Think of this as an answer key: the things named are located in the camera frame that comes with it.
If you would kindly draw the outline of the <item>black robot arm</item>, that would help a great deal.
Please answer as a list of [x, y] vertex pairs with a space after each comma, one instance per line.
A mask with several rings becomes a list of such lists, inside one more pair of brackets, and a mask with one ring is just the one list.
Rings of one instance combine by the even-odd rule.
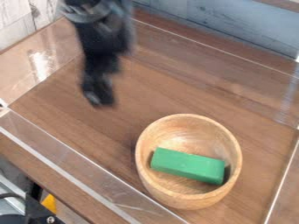
[[62, 11], [77, 30], [85, 53], [81, 89], [94, 107], [115, 104], [114, 74], [133, 51], [133, 0], [62, 0]]

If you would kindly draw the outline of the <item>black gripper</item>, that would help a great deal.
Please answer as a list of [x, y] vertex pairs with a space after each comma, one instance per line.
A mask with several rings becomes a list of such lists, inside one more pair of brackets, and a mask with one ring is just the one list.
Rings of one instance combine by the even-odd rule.
[[85, 73], [81, 89], [93, 106], [113, 105], [113, 78], [119, 70], [119, 58], [131, 52], [135, 40], [131, 11], [77, 13], [74, 25], [85, 53]]

